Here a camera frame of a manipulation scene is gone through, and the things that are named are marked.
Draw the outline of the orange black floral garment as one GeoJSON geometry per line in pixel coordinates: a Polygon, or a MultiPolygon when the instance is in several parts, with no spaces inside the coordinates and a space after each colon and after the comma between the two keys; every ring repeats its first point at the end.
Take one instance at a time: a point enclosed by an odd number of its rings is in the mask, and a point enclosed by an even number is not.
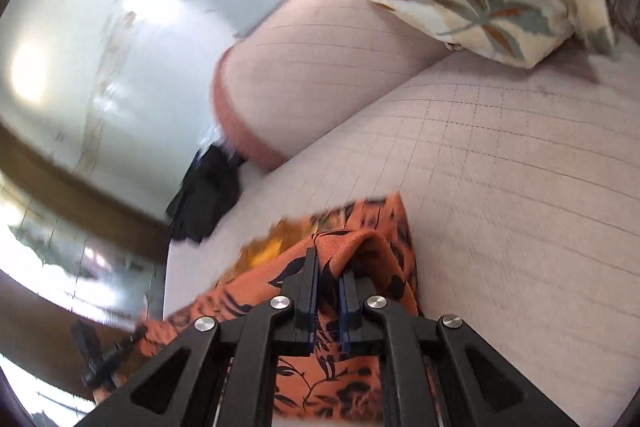
{"type": "Polygon", "coordinates": [[[404,204],[395,194],[360,200],[304,219],[302,228],[297,241],[268,251],[167,319],[149,322],[141,352],[150,361],[199,317],[231,321],[276,297],[284,279],[302,269],[307,249],[314,248],[320,268],[314,351],[306,357],[280,357],[271,423],[277,417],[383,421],[378,359],[351,355],[341,343],[338,279],[345,273],[367,277],[378,295],[420,317],[416,258],[404,204]]]}

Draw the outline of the black tripod stand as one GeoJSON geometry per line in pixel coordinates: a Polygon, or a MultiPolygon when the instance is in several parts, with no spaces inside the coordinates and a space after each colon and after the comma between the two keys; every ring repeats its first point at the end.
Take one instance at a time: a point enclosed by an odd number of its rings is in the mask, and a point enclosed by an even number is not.
{"type": "Polygon", "coordinates": [[[81,321],[70,326],[70,335],[84,362],[80,375],[84,385],[90,391],[99,388],[114,391],[117,388],[116,373],[128,361],[147,330],[144,325],[140,325],[132,334],[122,337],[117,343],[103,350],[93,326],[81,321]]]}

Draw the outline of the black garment on bed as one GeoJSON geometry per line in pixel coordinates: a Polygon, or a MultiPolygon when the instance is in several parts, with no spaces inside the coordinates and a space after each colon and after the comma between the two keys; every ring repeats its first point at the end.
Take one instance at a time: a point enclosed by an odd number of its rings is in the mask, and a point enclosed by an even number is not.
{"type": "Polygon", "coordinates": [[[243,162],[241,156],[229,156],[216,144],[194,156],[165,211],[172,241],[199,244],[213,234],[240,198],[243,162]]]}

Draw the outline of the stained glass wooden door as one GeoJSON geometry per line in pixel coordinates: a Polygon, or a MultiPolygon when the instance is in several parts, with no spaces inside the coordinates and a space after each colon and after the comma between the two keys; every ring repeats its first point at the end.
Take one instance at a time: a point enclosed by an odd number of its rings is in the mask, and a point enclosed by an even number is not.
{"type": "Polygon", "coordinates": [[[1,352],[87,395],[70,329],[104,345],[163,313],[165,225],[55,166],[1,130],[1,352]]]}

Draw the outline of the pink bolster pillow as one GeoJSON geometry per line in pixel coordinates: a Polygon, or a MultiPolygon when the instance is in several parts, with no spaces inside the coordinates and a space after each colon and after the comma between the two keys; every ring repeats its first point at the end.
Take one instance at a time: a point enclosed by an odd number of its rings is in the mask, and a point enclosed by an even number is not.
{"type": "Polygon", "coordinates": [[[214,113],[270,171],[447,54],[369,0],[288,0],[222,54],[214,113]]]}

